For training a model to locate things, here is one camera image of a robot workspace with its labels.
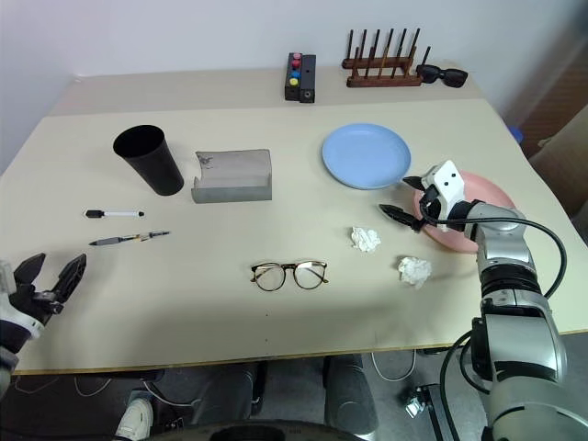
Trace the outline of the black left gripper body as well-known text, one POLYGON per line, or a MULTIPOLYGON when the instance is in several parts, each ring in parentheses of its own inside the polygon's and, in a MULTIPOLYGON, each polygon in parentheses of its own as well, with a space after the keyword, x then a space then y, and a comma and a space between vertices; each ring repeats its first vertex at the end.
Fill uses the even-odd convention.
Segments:
POLYGON ((9 296, 10 304, 18 311, 46 325, 53 315, 60 314, 63 304, 53 291, 37 292, 30 284, 20 285, 17 291, 9 296))

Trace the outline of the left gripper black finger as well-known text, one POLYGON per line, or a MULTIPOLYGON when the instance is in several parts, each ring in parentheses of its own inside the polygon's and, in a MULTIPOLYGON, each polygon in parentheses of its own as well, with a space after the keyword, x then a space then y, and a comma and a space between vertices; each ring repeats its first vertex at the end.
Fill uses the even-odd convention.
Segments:
POLYGON ((40 274, 45 258, 45 253, 38 253, 20 263, 13 272, 18 288, 33 286, 33 282, 40 274))
POLYGON ((51 290, 55 301, 61 304, 68 301, 82 280, 85 268, 86 254, 80 254, 62 269, 56 284, 51 290))

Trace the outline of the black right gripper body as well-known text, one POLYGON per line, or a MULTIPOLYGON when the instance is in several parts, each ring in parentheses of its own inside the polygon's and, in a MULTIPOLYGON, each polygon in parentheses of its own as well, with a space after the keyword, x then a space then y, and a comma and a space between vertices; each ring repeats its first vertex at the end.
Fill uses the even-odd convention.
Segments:
POLYGON ((422 228, 425 225, 447 232, 447 219, 454 205, 454 184, 452 182, 429 182, 429 188, 422 192, 416 214, 420 214, 422 228))

